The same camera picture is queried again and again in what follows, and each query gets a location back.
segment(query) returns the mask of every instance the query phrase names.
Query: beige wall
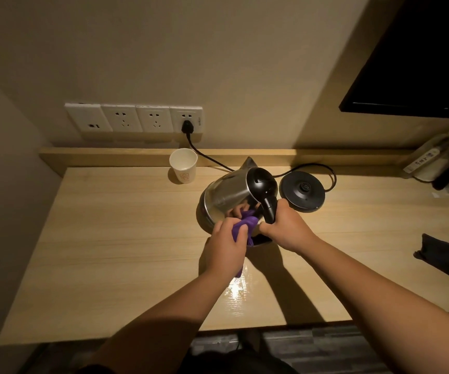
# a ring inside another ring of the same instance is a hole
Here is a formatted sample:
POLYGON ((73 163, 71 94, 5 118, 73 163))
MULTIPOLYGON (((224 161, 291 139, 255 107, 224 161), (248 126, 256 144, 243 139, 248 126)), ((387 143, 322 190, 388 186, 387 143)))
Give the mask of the beige wall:
POLYGON ((55 145, 143 145, 84 142, 76 101, 204 106, 207 148, 415 146, 449 121, 337 108, 402 2, 367 1, 0 0, 0 89, 55 145))
MULTIPOLYGON (((0 329, 60 182, 37 156, 48 144, 0 91, 0 329)), ((0 374, 15 373, 33 348, 0 348, 0 374)))

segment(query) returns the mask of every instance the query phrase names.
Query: black tv screen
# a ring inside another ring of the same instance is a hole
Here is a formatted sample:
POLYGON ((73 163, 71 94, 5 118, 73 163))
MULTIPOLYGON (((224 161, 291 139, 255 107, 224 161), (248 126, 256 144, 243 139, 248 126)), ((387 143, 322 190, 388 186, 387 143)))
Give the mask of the black tv screen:
POLYGON ((406 0, 339 108, 449 118, 449 0, 406 0))

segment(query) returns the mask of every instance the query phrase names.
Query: white outlet panel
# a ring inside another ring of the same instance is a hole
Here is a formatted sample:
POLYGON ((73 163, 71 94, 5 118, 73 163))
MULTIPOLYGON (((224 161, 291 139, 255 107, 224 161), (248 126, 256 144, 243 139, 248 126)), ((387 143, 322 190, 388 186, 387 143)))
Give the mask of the white outlet panel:
POLYGON ((65 104, 66 111, 82 132, 112 132, 100 104, 65 104))
POLYGON ((193 124, 194 133, 202 133, 204 127, 203 108, 200 106, 171 106, 171 119, 174 132, 181 132, 184 121, 193 124))
POLYGON ((169 106, 136 105, 144 132, 173 132, 169 106))
POLYGON ((110 126, 116 132, 141 132, 140 120, 134 105, 107 105, 101 106, 110 126))

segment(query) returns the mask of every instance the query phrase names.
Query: black kettle handle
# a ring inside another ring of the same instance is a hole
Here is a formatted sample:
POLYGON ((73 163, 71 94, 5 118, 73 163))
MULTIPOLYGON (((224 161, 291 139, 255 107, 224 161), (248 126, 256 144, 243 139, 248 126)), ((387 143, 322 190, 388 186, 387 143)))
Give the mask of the black kettle handle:
POLYGON ((275 196, 269 196, 261 202, 263 213, 264 213, 264 221, 268 224, 273 224, 275 222, 276 217, 276 205, 278 201, 275 196))

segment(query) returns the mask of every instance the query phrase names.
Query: paper cup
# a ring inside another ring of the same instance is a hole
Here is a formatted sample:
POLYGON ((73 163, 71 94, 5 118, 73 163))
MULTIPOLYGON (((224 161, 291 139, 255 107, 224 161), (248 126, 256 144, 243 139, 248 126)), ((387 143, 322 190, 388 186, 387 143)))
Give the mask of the paper cup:
POLYGON ((169 164, 182 183, 190 183, 195 179, 198 155, 194 150, 180 148, 171 153, 169 164))

